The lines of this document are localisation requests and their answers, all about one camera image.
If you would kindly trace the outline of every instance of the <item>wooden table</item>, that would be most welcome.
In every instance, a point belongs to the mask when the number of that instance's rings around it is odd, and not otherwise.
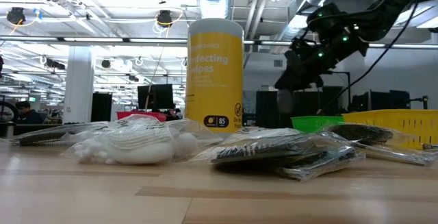
[[[77,164],[0,145],[5,224],[438,223],[438,168],[367,160],[299,183],[207,163]]]

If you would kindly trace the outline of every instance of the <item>ceiling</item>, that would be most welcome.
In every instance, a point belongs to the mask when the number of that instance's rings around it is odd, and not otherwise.
[[[252,0],[232,0],[231,18],[245,28]],[[326,0],[335,2],[341,10],[356,12],[366,9],[375,0]],[[201,19],[198,0],[0,0],[0,35],[15,36],[56,36],[56,37],[125,37],[125,38],[187,38],[188,27]],[[263,22],[259,23],[255,38],[274,38],[289,24],[288,7],[291,0],[273,2],[267,0],[262,13]],[[24,8],[25,27],[17,27],[6,20],[11,7]],[[155,17],[160,10],[170,10],[172,24],[169,31],[156,26]],[[389,42],[398,33],[391,30],[382,42]],[[411,27],[399,39],[399,43],[419,43],[430,38],[427,29]],[[162,52],[159,65],[157,61]],[[42,62],[50,58],[68,67],[68,45],[29,44],[23,42],[5,42],[0,49],[4,59],[3,71],[50,72]],[[141,46],[93,46],[96,56],[96,91],[113,92],[114,100],[121,103],[136,102],[136,84],[171,83],[175,85],[177,103],[184,104],[185,66],[187,57],[185,47],[141,47]],[[282,55],[270,53],[248,53],[245,72],[282,71],[283,67],[274,67],[273,60],[284,60]],[[104,69],[102,60],[110,60],[113,66]],[[107,73],[150,73],[157,67],[157,76],[138,76],[139,82],[129,81],[126,76],[109,76]],[[65,87],[65,73],[57,71],[54,75],[15,74],[1,79],[1,92],[9,96],[22,92],[50,93],[44,101],[57,103],[62,101]],[[26,88],[7,87],[5,85]]]

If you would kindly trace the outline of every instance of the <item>yellow label sticker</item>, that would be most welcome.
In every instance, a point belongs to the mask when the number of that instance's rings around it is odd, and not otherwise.
[[[243,43],[237,36],[202,33],[188,41],[185,116],[213,132],[242,126]]]

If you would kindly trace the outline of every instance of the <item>black cable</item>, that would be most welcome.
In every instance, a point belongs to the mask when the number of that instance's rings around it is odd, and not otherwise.
[[[347,88],[343,89],[339,94],[336,95],[335,98],[333,98],[331,101],[329,101],[329,103],[325,106],[325,108],[322,109],[322,111],[325,111],[331,104],[332,102],[336,101],[344,92],[346,92],[349,88],[351,88],[353,85],[355,85],[357,82],[361,81],[366,75],[368,75],[368,73],[370,73],[370,71],[376,66],[376,64],[382,60],[383,56],[385,56],[385,54],[392,48],[392,46],[396,43],[396,41],[399,39],[399,37],[401,37],[401,35],[403,34],[403,32],[406,30],[406,28],[408,27],[409,23],[411,22],[411,19],[413,18],[413,15],[415,14],[415,11],[417,10],[418,7],[418,3],[420,2],[420,0],[416,0],[415,1],[415,5],[412,9],[411,15],[409,15],[408,20],[406,21],[406,23],[404,24],[403,28],[400,30],[400,32],[398,33],[398,35],[392,40],[392,42],[389,44],[389,46],[384,50],[384,52],[377,58],[377,60],[369,67],[369,69],[362,74],[362,76],[360,76],[358,79],[354,80],[353,83],[351,83]]]

